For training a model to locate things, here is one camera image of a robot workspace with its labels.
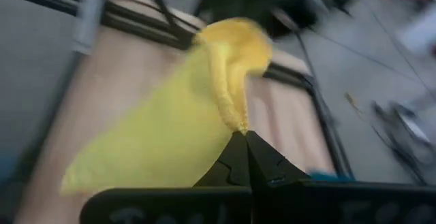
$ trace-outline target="black metal frame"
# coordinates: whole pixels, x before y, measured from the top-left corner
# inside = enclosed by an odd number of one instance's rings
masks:
[[[79,0],[26,0],[32,3],[48,7],[66,14],[75,16],[78,11]],[[102,12],[101,23],[107,27],[112,27],[120,31],[131,33],[145,39],[150,39],[154,42],[165,44],[181,50],[188,49],[193,33],[186,31],[184,28],[177,25],[175,16],[173,16],[167,9],[164,0],[154,0],[159,6],[160,11],[165,16],[167,22],[156,20],[148,16],[131,11],[127,8],[121,7],[109,1],[105,1],[104,10]],[[152,27],[156,31],[150,31],[147,28]],[[81,54],[74,55],[75,60],[73,66],[67,70],[67,75],[64,77],[64,82],[59,87],[59,92],[55,101],[51,107],[50,115],[47,117],[46,122],[41,130],[42,134],[37,138],[35,145],[39,145],[38,148],[44,143],[46,136],[54,122],[57,111],[62,104],[63,97],[66,90],[69,88],[73,75],[79,65]],[[330,113],[326,109],[322,97],[315,87],[313,77],[306,74],[299,73],[297,71],[280,66],[276,63],[271,63],[268,70],[264,74],[265,78],[270,78],[274,81],[282,82],[284,84],[297,86],[306,90],[311,96],[315,111],[318,115],[322,132],[327,143],[328,151],[332,158],[332,163],[337,174],[349,176],[353,178],[351,167],[349,166],[347,157],[340,143],[339,137],[332,125],[329,123]]]

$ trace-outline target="wooden board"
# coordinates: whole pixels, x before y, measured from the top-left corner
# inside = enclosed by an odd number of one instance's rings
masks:
[[[133,3],[120,4],[159,17]],[[192,16],[172,11],[203,25]],[[168,77],[184,55],[179,50],[102,27],[93,54],[83,60],[46,140],[16,223],[78,223],[80,210],[91,195],[61,197],[59,187],[65,169],[84,145]],[[307,69],[304,62],[284,52],[276,50],[274,58],[294,69]],[[249,83],[252,129],[300,169],[332,172],[307,94],[261,78],[250,78]]]

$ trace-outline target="yellow cloth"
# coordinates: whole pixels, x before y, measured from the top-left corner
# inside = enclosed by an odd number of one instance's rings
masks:
[[[163,86],[78,154],[62,192],[192,187],[232,132],[248,130],[245,76],[262,74],[271,54],[266,36],[248,20],[207,26]]]

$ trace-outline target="cable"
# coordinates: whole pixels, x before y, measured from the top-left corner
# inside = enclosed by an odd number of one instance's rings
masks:
[[[397,161],[405,169],[409,169],[410,170],[410,172],[414,176],[414,180],[416,180],[416,183],[419,184],[419,185],[423,185],[423,186],[428,185],[428,183],[424,179],[424,176],[422,175],[422,172],[421,172],[418,164],[416,163],[416,160],[414,159],[414,157],[411,156],[410,153],[407,152],[404,148],[402,148],[398,142],[396,142],[395,137],[391,133],[388,134],[388,139],[386,139],[384,136],[382,136],[381,133],[379,132],[379,130],[376,129],[375,125],[373,123],[371,123],[369,121],[369,119],[365,118],[366,117],[365,113],[362,112],[358,108],[354,98],[349,93],[345,94],[345,98],[348,100],[348,103],[351,105],[353,110],[356,112],[356,114],[358,115],[359,119],[362,122],[366,123],[368,126],[370,126],[371,129],[374,131],[375,135],[381,140],[381,142],[388,149],[391,150],[392,154],[397,159]],[[377,112],[376,113],[379,116],[385,116],[384,114],[382,114],[384,112],[382,111],[381,108],[377,108]]]
[[[427,90],[427,92],[430,93],[430,95],[433,97],[433,99],[436,101],[436,96],[435,94],[433,94],[433,92],[431,92],[431,89],[424,83],[424,81],[422,80],[422,78],[418,75],[418,72],[416,71],[416,69],[412,66],[412,64],[410,63],[409,59],[400,51],[400,48],[398,47],[398,45],[396,44],[396,42],[393,40],[392,36],[389,34],[388,30],[386,30],[385,26],[383,26],[382,22],[380,21],[380,19],[375,15],[375,13],[371,10],[371,8],[369,6],[366,5],[366,7],[368,8],[368,11],[370,11],[371,15],[374,17],[375,21],[377,21],[377,23],[380,25],[380,27],[383,29],[384,33],[389,37],[390,42],[392,43],[392,45],[395,47],[396,51],[403,57],[403,59],[406,61],[406,63],[410,66],[410,68],[414,71],[415,75],[419,78],[419,80],[421,81],[422,85],[425,87],[425,89]]]
[[[358,52],[357,50],[354,50],[353,48],[350,48],[350,47],[346,46],[345,44],[341,44],[341,43],[339,43],[338,41],[336,41],[336,40],[334,40],[334,39],[332,39],[332,38],[330,38],[330,37],[324,36],[324,35],[322,35],[321,33],[318,33],[317,31],[315,31],[315,30],[313,30],[313,29],[311,29],[311,31],[312,31],[314,34],[316,34],[316,35],[318,35],[318,36],[320,36],[320,37],[322,37],[322,38],[324,38],[324,39],[327,39],[328,41],[333,42],[333,43],[339,45],[340,47],[343,47],[343,48],[349,50],[350,52],[353,52],[354,54],[357,54],[359,57],[362,57],[362,58],[364,58],[364,59],[366,59],[366,60],[368,60],[368,61],[372,61],[372,62],[374,62],[374,63],[376,63],[376,64],[379,64],[379,65],[381,65],[382,67],[385,67],[385,68],[387,68],[387,69],[389,69],[389,70],[395,72],[396,74],[401,75],[402,77],[407,78],[407,79],[409,79],[409,80],[411,80],[411,81],[413,81],[413,82],[415,82],[415,83],[418,83],[418,84],[420,83],[420,82],[419,82],[418,80],[416,80],[415,78],[413,78],[413,77],[411,77],[411,76],[408,76],[407,74],[404,74],[404,73],[402,73],[402,72],[400,72],[400,71],[397,71],[396,69],[394,69],[394,68],[392,68],[391,66],[389,66],[389,65],[387,65],[387,64],[385,64],[385,63],[383,63],[382,61],[378,61],[378,60],[376,60],[376,59],[374,59],[374,58],[372,58],[372,57],[368,57],[367,55],[365,55],[365,54],[363,54],[363,53],[360,53],[360,52]]]
[[[300,32],[299,31],[295,32],[295,36],[297,37],[298,43],[300,44],[302,54],[304,55],[304,57],[306,59],[306,64],[309,66],[309,70],[312,73],[312,78],[315,81],[316,85],[318,86],[319,83],[318,83],[316,75],[315,75],[315,69],[313,68],[313,64],[309,59],[309,53],[307,52],[306,45],[301,38]]]
[[[143,1],[141,1],[141,0],[120,0],[120,1],[127,1],[127,2],[137,3],[138,5],[142,5],[142,6],[148,7],[148,8],[150,8],[150,9],[152,9],[152,10],[155,10],[156,12],[159,12],[159,13],[163,14],[162,11],[161,11],[157,6],[154,6],[154,5],[150,4],[150,3],[143,2]],[[190,22],[188,22],[188,21],[186,21],[186,20],[183,20],[182,18],[180,18],[180,17],[174,15],[174,14],[171,13],[171,12],[170,12],[170,15],[171,15],[171,17],[177,19],[177,20],[180,21],[181,23],[183,23],[183,24],[185,24],[185,25],[187,25],[187,26],[189,26],[189,27],[192,27],[192,28],[195,29],[196,31],[199,31],[199,30],[200,30],[200,28],[199,28],[198,26],[195,26],[194,24],[192,24],[192,23],[190,23]]]

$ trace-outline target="floor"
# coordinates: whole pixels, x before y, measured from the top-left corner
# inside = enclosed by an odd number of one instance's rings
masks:
[[[196,0],[166,0],[192,12]],[[358,180],[411,183],[408,173],[371,129],[371,102],[413,99],[436,90],[436,61],[414,57],[395,40],[409,22],[399,0],[354,0],[352,17],[333,11],[314,31],[303,34],[321,92]],[[16,154],[35,137],[57,80],[70,61],[74,19],[22,1],[0,0],[0,152]],[[276,45],[297,57],[293,37]],[[360,118],[344,94],[351,94],[366,115]],[[432,118],[436,109],[427,110]],[[0,181],[15,162],[0,159]]]

